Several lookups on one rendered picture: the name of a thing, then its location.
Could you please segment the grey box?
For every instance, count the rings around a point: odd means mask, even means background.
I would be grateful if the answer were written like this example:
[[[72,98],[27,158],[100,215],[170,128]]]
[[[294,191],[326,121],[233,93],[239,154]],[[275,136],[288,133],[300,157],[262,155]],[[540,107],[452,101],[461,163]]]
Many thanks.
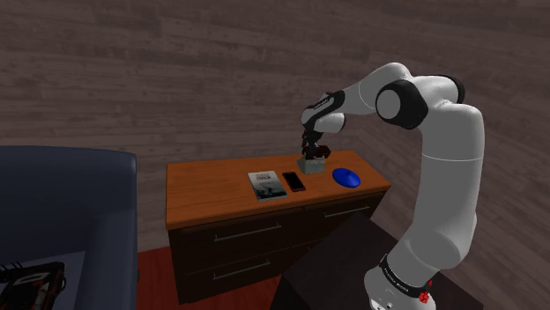
[[[326,159],[305,159],[304,156],[297,160],[298,167],[304,174],[323,173]]]

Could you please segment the black phone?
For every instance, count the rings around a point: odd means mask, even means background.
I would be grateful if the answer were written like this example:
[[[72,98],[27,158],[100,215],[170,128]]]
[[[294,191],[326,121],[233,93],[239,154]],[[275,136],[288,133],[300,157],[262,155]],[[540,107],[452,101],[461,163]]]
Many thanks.
[[[304,191],[306,189],[296,172],[285,172],[282,173],[282,176],[293,192]]]

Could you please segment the blue domed lid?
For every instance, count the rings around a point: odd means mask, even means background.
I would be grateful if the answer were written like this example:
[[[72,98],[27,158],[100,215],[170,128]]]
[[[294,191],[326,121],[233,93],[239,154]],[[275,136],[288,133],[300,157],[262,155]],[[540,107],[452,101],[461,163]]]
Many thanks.
[[[360,186],[360,176],[354,171],[339,167],[332,171],[333,180],[340,186],[346,188],[357,188]]]

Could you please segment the grey book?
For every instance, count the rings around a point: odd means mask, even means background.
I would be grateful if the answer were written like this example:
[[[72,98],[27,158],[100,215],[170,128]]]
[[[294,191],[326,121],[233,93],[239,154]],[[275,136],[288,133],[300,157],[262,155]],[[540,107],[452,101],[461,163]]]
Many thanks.
[[[248,173],[248,177],[258,201],[287,197],[287,192],[274,171]]]

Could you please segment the wooden chest of drawers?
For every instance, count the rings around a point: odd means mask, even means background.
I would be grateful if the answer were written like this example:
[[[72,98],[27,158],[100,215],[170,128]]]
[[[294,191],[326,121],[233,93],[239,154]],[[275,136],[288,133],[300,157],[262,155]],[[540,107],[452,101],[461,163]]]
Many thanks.
[[[167,165],[166,228],[178,300],[197,302],[275,277],[354,213],[371,217],[390,183],[355,151],[335,151],[323,173],[283,184],[287,197],[258,201],[248,173],[300,171],[298,155]],[[332,178],[344,167],[357,188]]]

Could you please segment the dark robot stand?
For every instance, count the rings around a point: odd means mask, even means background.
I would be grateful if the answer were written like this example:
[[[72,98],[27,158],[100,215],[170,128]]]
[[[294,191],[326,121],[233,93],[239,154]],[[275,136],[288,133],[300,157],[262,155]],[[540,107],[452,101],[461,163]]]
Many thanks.
[[[484,310],[472,295],[438,273],[428,303],[400,298],[384,276],[370,299],[364,276],[397,240],[360,213],[352,215],[282,274],[270,310]]]

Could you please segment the red rug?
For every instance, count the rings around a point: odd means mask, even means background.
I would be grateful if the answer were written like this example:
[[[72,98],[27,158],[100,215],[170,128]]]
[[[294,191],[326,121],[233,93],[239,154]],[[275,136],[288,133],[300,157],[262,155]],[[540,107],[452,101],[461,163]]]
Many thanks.
[[[137,254],[137,310],[269,310],[281,275],[180,305],[169,247]]]

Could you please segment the dark blue sofa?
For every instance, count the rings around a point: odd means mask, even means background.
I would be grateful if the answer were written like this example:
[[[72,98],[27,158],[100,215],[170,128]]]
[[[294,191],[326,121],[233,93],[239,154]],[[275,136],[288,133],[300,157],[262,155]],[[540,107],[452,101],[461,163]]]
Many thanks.
[[[137,157],[0,146],[0,270],[82,253],[74,310],[137,310]]]

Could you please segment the black and red bag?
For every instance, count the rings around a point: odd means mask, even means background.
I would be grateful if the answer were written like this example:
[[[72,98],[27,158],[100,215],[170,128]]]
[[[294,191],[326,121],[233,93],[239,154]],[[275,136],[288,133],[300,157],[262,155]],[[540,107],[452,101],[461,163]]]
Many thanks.
[[[64,262],[23,267],[19,262],[8,269],[0,264],[0,310],[52,310],[66,285]]]

